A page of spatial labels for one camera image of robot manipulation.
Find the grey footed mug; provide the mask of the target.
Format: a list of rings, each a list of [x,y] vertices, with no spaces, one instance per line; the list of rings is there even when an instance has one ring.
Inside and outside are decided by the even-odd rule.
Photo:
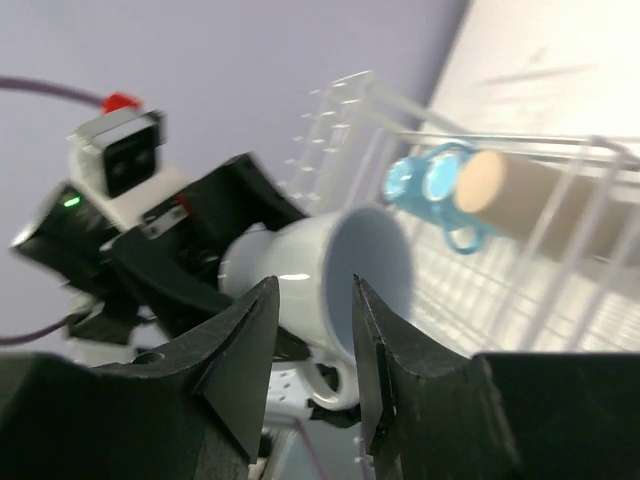
[[[413,259],[400,224],[387,210],[364,205],[278,232],[249,232],[227,250],[219,286],[239,297],[269,276],[279,281],[280,326],[320,354],[298,366],[310,397],[328,410],[355,406],[352,281],[365,279],[395,313],[408,316]]]

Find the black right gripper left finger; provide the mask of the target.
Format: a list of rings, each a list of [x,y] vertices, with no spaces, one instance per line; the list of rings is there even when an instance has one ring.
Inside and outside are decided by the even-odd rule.
[[[5,479],[244,479],[256,460],[279,316],[262,280],[127,364],[1,358]]]

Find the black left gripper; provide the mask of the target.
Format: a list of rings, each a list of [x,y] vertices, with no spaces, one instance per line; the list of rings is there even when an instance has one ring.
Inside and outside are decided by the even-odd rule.
[[[191,330],[232,304],[219,275],[238,238],[256,224],[278,232],[306,217],[250,153],[167,192],[144,182],[119,198],[133,210],[130,226],[64,182],[11,247],[77,291],[63,320],[71,338],[125,345],[143,307],[170,338]]]

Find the light blue cream-lined mug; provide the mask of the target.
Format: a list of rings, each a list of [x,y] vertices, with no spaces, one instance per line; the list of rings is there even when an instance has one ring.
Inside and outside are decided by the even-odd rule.
[[[462,168],[476,149],[461,141],[452,141],[430,150],[425,156],[428,168],[422,180],[432,222],[440,229],[445,243],[461,255],[471,255],[483,245],[489,228],[463,213],[454,202],[456,182]],[[473,235],[466,246],[457,243],[453,232],[470,228]]]

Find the beige cup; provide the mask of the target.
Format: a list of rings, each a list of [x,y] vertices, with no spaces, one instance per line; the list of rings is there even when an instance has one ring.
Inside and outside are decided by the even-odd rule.
[[[469,158],[459,173],[454,203],[459,210],[499,233],[526,243],[564,172],[520,156],[484,150]],[[547,227],[538,253],[560,260],[597,183],[573,177]]]

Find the tall light blue mug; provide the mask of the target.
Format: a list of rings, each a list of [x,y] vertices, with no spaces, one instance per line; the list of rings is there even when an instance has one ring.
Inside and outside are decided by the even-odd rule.
[[[429,164],[421,157],[401,158],[389,166],[382,185],[386,201],[424,221],[431,220],[429,203],[423,194]]]

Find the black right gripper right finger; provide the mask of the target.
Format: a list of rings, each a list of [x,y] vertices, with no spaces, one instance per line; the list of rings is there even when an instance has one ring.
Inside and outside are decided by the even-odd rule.
[[[639,358],[464,357],[353,282],[364,443],[380,479],[635,479]]]

